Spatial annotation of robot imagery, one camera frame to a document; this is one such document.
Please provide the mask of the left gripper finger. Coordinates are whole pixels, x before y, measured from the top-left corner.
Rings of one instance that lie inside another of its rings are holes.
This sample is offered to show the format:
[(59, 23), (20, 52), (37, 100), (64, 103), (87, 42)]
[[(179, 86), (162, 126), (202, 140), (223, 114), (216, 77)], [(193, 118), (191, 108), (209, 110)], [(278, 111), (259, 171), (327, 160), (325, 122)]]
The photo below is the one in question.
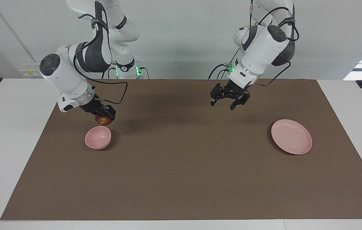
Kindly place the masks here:
[(250, 98), (250, 92), (246, 91), (242, 95), (238, 95), (237, 93), (232, 93), (231, 98), (234, 99), (230, 106), (230, 110), (233, 111), (237, 106), (245, 105), (248, 99)]
[(220, 99), (227, 98), (229, 93), (226, 92), (225, 87), (223, 87), (220, 83), (218, 83), (210, 92), (211, 102), (210, 105), (213, 107), (216, 102)]

